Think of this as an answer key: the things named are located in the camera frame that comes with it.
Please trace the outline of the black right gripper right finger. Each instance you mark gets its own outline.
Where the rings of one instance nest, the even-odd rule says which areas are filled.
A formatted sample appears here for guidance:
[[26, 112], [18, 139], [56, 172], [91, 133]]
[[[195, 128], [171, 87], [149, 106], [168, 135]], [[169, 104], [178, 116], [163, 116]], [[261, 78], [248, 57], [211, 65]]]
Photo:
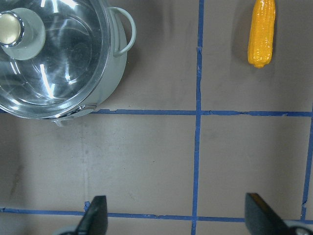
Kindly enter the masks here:
[[289, 227], [257, 193], [245, 197], [245, 225], [251, 235], [288, 235]]

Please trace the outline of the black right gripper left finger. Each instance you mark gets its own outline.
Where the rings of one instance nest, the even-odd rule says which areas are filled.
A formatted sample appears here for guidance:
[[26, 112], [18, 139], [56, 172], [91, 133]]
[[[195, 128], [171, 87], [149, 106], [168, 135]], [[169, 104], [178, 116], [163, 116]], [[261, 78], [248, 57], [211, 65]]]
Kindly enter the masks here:
[[108, 229], [106, 196], [95, 196], [75, 229], [76, 235], [105, 235]]

